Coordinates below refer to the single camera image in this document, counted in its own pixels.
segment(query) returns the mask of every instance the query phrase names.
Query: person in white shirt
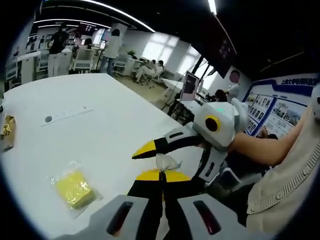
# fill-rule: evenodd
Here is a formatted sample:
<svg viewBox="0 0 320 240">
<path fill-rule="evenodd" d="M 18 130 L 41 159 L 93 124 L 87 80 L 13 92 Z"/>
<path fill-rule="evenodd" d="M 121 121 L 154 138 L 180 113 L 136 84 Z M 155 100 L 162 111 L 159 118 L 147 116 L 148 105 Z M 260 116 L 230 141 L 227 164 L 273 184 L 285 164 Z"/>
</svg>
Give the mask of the person in white shirt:
<svg viewBox="0 0 320 240">
<path fill-rule="evenodd" d="M 122 46 L 122 39 L 120 37 L 119 29 L 115 29 L 111 32 L 111 39 L 107 43 L 107 48 L 104 51 L 103 58 L 100 65 L 100 73 L 104 72 L 106 63 L 108 62 L 108 67 L 106 73 L 111 75 L 114 62 L 118 56 L 120 47 Z"/>
<path fill-rule="evenodd" d="M 139 71 L 137 72 L 135 78 L 135 83 L 139 83 L 140 79 L 143 75 L 148 75 L 150 77 L 156 77 L 161 74 L 164 70 L 164 61 L 160 60 L 158 64 L 153 68 L 149 69 L 147 66 L 140 67 Z"/>
<path fill-rule="evenodd" d="M 239 95 L 239 92 L 240 92 L 239 78 L 240 78 L 239 71 L 233 70 L 230 73 L 230 81 L 234 84 L 229 86 L 228 90 L 224 92 L 226 94 L 228 103 L 231 103 L 231 100 L 233 98 L 237 98 Z"/>
</svg>

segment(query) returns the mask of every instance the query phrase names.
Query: ceiling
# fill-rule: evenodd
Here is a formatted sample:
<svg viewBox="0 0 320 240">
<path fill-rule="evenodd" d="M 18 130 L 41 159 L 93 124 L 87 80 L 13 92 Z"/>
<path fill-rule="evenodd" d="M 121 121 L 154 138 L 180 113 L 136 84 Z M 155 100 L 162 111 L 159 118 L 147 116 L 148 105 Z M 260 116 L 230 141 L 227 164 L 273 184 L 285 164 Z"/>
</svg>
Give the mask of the ceiling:
<svg viewBox="0 0 320 240">
<path fill-rule="evenodd" d="M 177 36 L 188 43 L 201 42 L 204 32 L 213 36 L 208 0 L 124 1 L 97 0 L 140 20 L 156 32 Z M 286 4 L 272 0 L 215 0 L 217 18 L 237 52 L 233 65 L 251 79 L 315 72 L 315 50 L 320 39 L 316 7 L 305 1 Z M 48 0 L 36 20 L 77 19 L 150 32 L 135 20 L 114 10 L 81 0 Z M 54 24 L 40 22 L 38 26 Z"/>
</svg>

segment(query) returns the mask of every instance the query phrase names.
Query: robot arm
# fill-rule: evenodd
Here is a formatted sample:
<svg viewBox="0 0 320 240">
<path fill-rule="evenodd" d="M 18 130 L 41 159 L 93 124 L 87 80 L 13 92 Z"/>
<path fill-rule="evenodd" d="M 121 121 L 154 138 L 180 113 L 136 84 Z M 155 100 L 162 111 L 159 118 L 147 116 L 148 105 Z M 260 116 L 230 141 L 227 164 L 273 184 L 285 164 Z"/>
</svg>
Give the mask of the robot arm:
<svg viewBox="0 0 320 240">
<path fill-rule="evenodd" d="M 133 159 L 154 157 L 174 150 L 197 146 L 206 141 L 209 155 L 203 160 L 204 167 L 199 177 L 210 183 L 219 173 L 220 166 L 228 155 L 228 146 L 236 133 L 243 131 L 248 122 L 248 105 L 236 98 L 228 102 L 204 104 L 194 116 L 194 122 L 168 132 L 164 137 L 152 140 L 140 148 Z"/>
</svg>

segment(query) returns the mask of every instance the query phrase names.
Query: plastic bag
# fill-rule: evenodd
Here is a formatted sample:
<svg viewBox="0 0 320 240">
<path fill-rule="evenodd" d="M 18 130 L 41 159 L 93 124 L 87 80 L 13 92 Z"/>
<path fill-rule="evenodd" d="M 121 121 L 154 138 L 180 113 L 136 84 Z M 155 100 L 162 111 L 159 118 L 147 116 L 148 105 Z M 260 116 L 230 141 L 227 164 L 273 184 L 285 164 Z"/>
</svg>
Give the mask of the plastic bag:
<svg viewBox="0 0 320 240">
<path fill-rule="evenodd" d="M 77 218 L 92 202 L 103 197 L 95 190 L 84 176 L 80 164 L 69 163 L 60 175 L 51 178 L 51 185 L 66 203 L 70 213 Z"/>
<path fill-rule="evenodd" d="M 177 163 L 176 160 L 174 160 L 171 156 L 158 153 L 155 156 L 155 163 L 157 169 L 166 171 L 179 169 L 181 167 L 182 161 L 180 163 Z"/>
</svg>

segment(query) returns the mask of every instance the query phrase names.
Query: ceiling light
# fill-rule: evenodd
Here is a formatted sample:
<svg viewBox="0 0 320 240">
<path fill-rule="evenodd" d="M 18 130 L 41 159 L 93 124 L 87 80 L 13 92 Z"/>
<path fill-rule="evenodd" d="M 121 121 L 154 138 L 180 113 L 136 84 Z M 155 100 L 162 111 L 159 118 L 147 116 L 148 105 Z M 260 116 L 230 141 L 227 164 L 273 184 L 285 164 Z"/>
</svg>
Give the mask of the ceiling light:
<svg viewBox="0 0 320 240">
<path fill-rule="evenodd" d="M 82 20 L 77 20 L 77 19 L 64 19 L 64 18 L 53 18 L 53 19 L 46 19 L 46 20 L 39 20 L 39 21 L 34 21 L 34 24 L 37 23 L 42 23 L 42 22 L 48 22 L 48 21 L 74 21 L 74 22 L 81 22 L 81 23 L 86 23 L 86 24 L 94 24 L 94 25 L 98 25 L 107 29 L 110 29 L 111 27 L 109 26 L 105 26 L 99 23 L 95 23 L 95 22 L 91 22 L 91 21 L 82 21 Z"/>
<path fill-rule="evenodd" d="M 93 24 L 89 24 L 89 23 L 84 23 L 84 22 L 80 22 L 80 24 L 86 24 L 86 25 L 89 25 L 89 26 L 93 26 L 93 27 L 96 27 L 96 25 L 93 25 Z"/>
<path fill-rule="evenodd" d="M 208 2 L 209 2 L 210 11 L 212 13 L 214 13 L 215 15 L 217 15 L 217 9 L 216 9 L 215 0 L 208 0 Z"/>
<path fill-rule="evenodd" d="M 105 7 L 105 8 L 107 8 L 107 9 L 111 9 L 111 10 L 113 10 L 113 11 L 116 11 L 117 13 L 120 13 L 120 14 L 122 14 L 122 15 L 124 15 L 124 16 L 126 16 L 126 17 L 128 17 L 128 18 L 130 18 L 130 19 L 132 19 L 132 20 L 134 20 L 134 21 L 136 21 L 137 23 L 139 23 L 139 24 L 141 24 L 142 26 L 144 26 L 144 27 L 146 27 L 147 29 L 149 29 L 151 32 L 153 32 L 153 33 L 156 32 L 156 31 L 153 30 L 151 27 L 149 27 L 148 25 L 144 24 L 142 21 L 139 21 L 139 20 L 136 19 L 135 17 L 133 17 L 133 16 L 125 13 L 124 11 L 121 11 L 121 10 L 119 10 L 119 9 L 116 9 L 116 8 L 114 8 L 114 7 L 112 7 L 112 6 L 106 5 L 106 4 L 101 3 L 101 2 L 98 2 L 98 1 L 92 1 L 92 0 L 78 0 L 78 1 L 87 2 L 87 3 L 91 3 L 91 4 L 96 4 L 96 5 L 100 5 L 100 6 L 102 6 L 102 7 Z"/>
<path fill-rule="evenodd" d="M 44 25 L 44 26 L 38 26 L 39 28 L 48 28 L 48 27 L 56 27 L 56 26 L 60 26 L 61 24 L 52 24 L 52 25 Z"/>
</svg>

